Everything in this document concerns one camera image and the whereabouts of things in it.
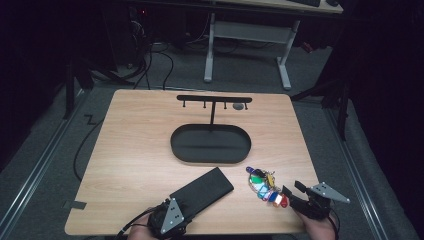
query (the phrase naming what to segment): silver gripper plate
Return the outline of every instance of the silver gripper plate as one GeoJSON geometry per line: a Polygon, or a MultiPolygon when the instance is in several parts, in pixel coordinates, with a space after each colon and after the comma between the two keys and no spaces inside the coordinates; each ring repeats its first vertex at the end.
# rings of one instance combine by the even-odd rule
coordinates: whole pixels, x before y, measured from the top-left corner
{"type": "Polygon", "coordinates": [[[318,185],[315,185],[311,187],[311,190],[321,195],[322,197],[333,199],[336,201],[344,202],[344,203],[350,203],[350,199],[341,195],[339,192],[328,186],[325,182],[322,182],[318,185]]]}
{"type": "Polygon", "coordinates": [[[184,221],[184,216],[181,213],[180,207],[178,207],[175,198],[171,199],[168,210],[166,211],[165,220],[162,224],[161,233],[164,234],[184,221]]]}

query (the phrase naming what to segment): desk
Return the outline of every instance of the desk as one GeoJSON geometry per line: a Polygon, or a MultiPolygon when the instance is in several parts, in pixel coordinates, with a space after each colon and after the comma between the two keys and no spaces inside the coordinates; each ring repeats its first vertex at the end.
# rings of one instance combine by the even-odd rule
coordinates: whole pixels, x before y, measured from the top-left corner
{"type": "MultiPolygon", "coordinates": [[[[216,0],[216,2],[232,3],[232,4],[245,4],[260,7],[272,8],[286,8],[297,11],[310,11],[319,13],[337,13],[341,14],[343,8],[339,5],[332,7],[325,0],[321,0],[319,7],[311,7],[304,4],[289,2],[286,0],[216,0]]],[[[211,15],[209,27],[209,46],[208,54],[206,56],[205,66],[205,82],[212,81],[213,75],[213,48],[214,38],[233,38],[249,41],[261,41],[277,44],[284,44],[285,48],[281,53],[281,57],[277,58],[277,66],[280,72],[281,81],[285,90],[291,89],[289,76],[286,69],[286,61],[292,47],[294,38],[300,24],[300,20],[296,20],[291,28],[271,27],[255,24],[232,23],[226,21],[215,21],[215,14],[211,15]]]]}
{"type": "Polygon", "coordinates": [[[65,226],[70,235],[115,235],[139,213],[216,167],[176,158],[170,137],[187,123],[209,123],[211,105],[182,102],[179,94],[251,97],[248,110],[217,104],[215,123],[243,128],[252,141],[247,158],[219,166],[234,191],[212,204],[187,227],[187,234],[277,234],[303,231],[291,208],[275,208],[248,185],[247,166],[275,171],[275,182],[294,188],[318,183],[292,103],[283,94],[118,90],[111,102],[76,201],[65,226]]]}

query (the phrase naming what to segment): robotic arm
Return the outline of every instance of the robotic arm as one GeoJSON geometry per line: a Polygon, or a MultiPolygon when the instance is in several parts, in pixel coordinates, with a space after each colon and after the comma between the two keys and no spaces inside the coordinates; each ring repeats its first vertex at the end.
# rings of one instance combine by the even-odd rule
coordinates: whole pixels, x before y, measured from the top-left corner
{"type": "Polygon", "coordinates": [[[320,183],[307,188],[299,181],[295,181],[294,186],[301,192],[308,195],[308,201],[293,195],[293,193],[283,186],[283,194],[290,200],[290,206],[307,216],[310,219],[322,220],[328,218],[331,211],[331,200],[350,203],[350,199],[344,197],[339,192],[328,186],[326,183],[320,183]]]}

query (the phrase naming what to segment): gray carpet floor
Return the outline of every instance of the gray carpet floor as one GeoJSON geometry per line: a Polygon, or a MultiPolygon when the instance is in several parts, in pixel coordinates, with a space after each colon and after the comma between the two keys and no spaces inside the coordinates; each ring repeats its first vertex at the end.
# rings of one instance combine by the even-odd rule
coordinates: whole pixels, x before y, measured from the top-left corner
{"type": "MultiPolygon", "coordinates": [[[[192,45],[192,47],[201,47],[201,45],[192,45]]],[[[208,84],[203,82],[205,49],[179,50],[158,45],[155,46],[155,50],[166,53],[172,58],[173,70],[166,83],[170,89],[288,95],[294,95],[312,87],[331,53],[331,49],[323,49],[308,54],[302,49],[293,48],[287,61],[293,88],[291,91],[285,91],[282,88],[275,58],[268,56],[269,54],[277,56],[278,46],[262,49],[266,50],[267,56],[251,55],[252,48],[247,46],[239,47],[230,54],[217,53],[214,79],[208,84]]],[[[152,88],[160,88],[171,69],[171,60],[160,53],[152,56],[148,79],[152,88]]],[[[121,69],[120,74],[126,74],[128,71],[130,70],[121,69]]],[[[16,196],[25,186],[39,159],[43,157],[43,152],[54,133],[64,122],[69,125],[55,151],[50,155],[47,170],[41,173],[41,180],[35,183],[35,191],[30,193],[29,201],[23,203],[23,211],[19,212],[16,221],[11,223],[5,239],[6,237],[17,240],[85,239],[87,237],[66,235],[64,226],[69,209],[63,208],[63,204],[66,200],[75,198],[79,187],[79,181],[73,173],[73,162],[84,137],[93,128],[93,125],[89,124],[87,115],[92,116],[91,122],[103,119],[114,91],[119,88],[124,87],[97,80],[92,91],[85,92],[78,98],[78,110],[69,121],[62,119],[65,113],[65,91],[62,90],[53,105],[34,124],[29,137],[11,163],[0,174],[0,192],[2,193],[0,216],[5,216],[2,227],[5,218],[10,215],[9,209],[14,204],[16,196]]],[[[138,88],[147,88],[145,78],[138,88]]],[[[337,111],[336,109],[322,109],[317,97],[308,97],[294,102],[293,105],[318,179],[325,181],[352,200],[351,204],[336,203],[334,206],[341,222],[340,239],[418,239],[369,149],[352,104],[349,104],[346,142],[341,142],[338,135],[334,133],[335,126],[331,116],[337,111]],[[367,208],[360,200],[362,193],[355,188],[355,180],[352,179],[349,166],[345,161],[346,150],[353,159],[367,193],[372,199],[373,209],[381,220],[382,232],[385,233],[382,238],[376,237],[375,230],[369,221],[367,208]]],[[[100,127],[97,128],[88,137],[76,158],[77,172],[80,176],[84,174],[100,129],[100,127]]],[[[306,234],[272,236],[273,239],[278,240],[293,239],[293,237],[301,240],[309,239],[306,234]]]]}

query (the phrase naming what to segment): dark background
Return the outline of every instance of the dark background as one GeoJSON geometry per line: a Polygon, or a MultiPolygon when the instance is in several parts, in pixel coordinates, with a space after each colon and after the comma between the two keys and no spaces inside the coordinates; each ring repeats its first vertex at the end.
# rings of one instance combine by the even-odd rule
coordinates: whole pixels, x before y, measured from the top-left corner
{"type": "MultiPolygon", "coordinates": [[[[122,50],[114,49],[116,34],[112,32],[111,36],[111,26],[105,24],[105,12],[95,2],[2,1],[0,4],[3,169],[65,82],[66,64],[71,56],[84,55],[111,70],[126,60],[125,56],[118,56],[122,50]]],[[[423,1],[362,0],[342,4],[345,15],[372,21],[350,25],[342,35],[339,25],[305,22],[301,24],[296,44],[306,41],[318,48],[337,43],[317,84],[329,79],[350,80],[349,96],[370,147],[407,216],[423,237],[424,226],[420,223],[424,187],[421,180],[424,174],[421,163],[424,159],[423,1]],[[311,32],[317,26],[322,30],[320,34],[311,32]],[[352,63],[354,70],[346,76],[346,69],[352,63]]],[[[185,15],[175,11],[167,14],[176,19],[175,26],[158,19],[156,22],[161,37],[176,44],[184,41],[184,31],[198,32],[201,26],[199,29],[196,23],[204,22],[204,14],[185,15]]],[[[131,63],[134,56],[127,57],[131,63]]]]}

